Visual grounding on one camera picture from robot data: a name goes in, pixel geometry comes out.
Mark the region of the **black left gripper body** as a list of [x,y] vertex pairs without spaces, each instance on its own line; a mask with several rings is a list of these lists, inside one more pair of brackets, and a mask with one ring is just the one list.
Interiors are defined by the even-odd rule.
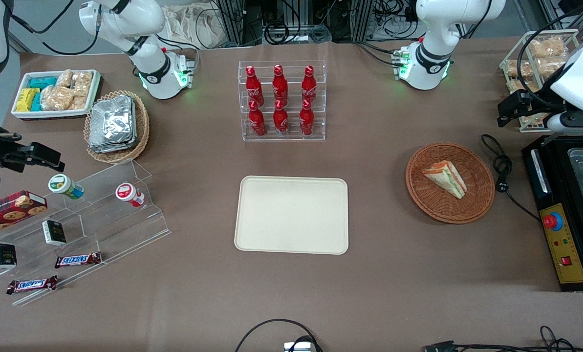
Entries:
[[553,83],[557,82],[560,78],[564,77],[564,73],[554,73],[548,77],[548,80],[543,83],[540,90],[534,92],[530,89],[528,84],[525,82],[522,74],[516,77],[516,80],[522,85],[522,90],[526,90],[529,94],[533,96],[531,107],[528,110],[523,111],[521,117],[529,117],[533,114],[547,113],[556,114],[565,111],[570,105],[567,98],[561,97],[558,93],[551,89]]

